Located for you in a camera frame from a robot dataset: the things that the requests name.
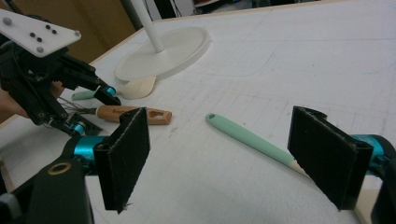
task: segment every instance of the cream spatula head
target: cream spatula head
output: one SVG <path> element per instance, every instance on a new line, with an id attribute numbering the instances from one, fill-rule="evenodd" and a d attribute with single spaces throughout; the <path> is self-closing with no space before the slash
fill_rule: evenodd
<path id="1" fill-rule="evenodd" d="M 148 96 L 154 88 L 156 77 L 140 77 L 129 81 L 125 86 L 116 89 L 117 95 L 128 100 Z"/>

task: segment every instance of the wooden handle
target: wooden handle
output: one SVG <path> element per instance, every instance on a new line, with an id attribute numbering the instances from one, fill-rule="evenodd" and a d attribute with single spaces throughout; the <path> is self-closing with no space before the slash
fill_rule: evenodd
<path id="1" fill-rule="evenodd" d="M 120 115 L 139 108 L 138 106 L 126 106 L 126 105 L 101 105 L 96 110 L 96 116 L 99 119 L 105 119 L 109 121 L 120 121 Z M 172 112 L 147 108 L 148 111 L 148 124 L 169 124 L 172 118 Z"/>

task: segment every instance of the white round base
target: white round base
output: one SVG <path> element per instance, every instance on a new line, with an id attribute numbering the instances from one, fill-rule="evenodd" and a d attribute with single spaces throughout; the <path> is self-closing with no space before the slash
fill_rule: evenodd
<path id="1" fill-rule="evenodd" d="M 116 68 L 116 77 L 130 81 L 138 77 L 168 78 L 192 65 L 206 52 L 210 39 L 200 27 L 181 28 L 160 36 L 164 50 L 156 53 L 151 42 L 126 55 Z"/>

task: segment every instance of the white table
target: white table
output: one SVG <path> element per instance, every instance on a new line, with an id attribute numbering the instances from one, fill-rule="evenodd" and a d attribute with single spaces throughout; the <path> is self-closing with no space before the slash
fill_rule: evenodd
<path id="1" fill-rule="evenodd" d="M 124 105 L 173 112 L 150 126 L 151 152 L 131 205 L 106 211 L 97 177 L 87 177 L 97 223 L 359 223 L 309 179 L 205 122 L 213 112 L 287 150 L 294 105 L 327 114 L 346 133 L 396 143 L 396 2 L 323 1 L 156 22 L 159 34 L 200 26 L 212 42 L 184 71 Z M 114 86 L 118 61 L 147 41 L 144 31 L 93 63 Z M 72 94 L 66 91 L 64 97 Z M 85 106 L 99 106 L 90 100 Z M 87 117 L 111 134 L 117 124 Z M 0 132 L 16 186 L 57 158 L 69 137 L 17 118 Z"/>

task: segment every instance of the wall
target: wall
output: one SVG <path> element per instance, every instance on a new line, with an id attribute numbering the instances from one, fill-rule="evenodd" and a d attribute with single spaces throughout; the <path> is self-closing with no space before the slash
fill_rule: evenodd
<path id="1" fill-rule="evenodd" d="M 15 0 L 25 15 L 79 30 L 82 38 L 69 46 L 69 54 L 90 63 L 135 32 L 120 1 L 113 0 Z"/>

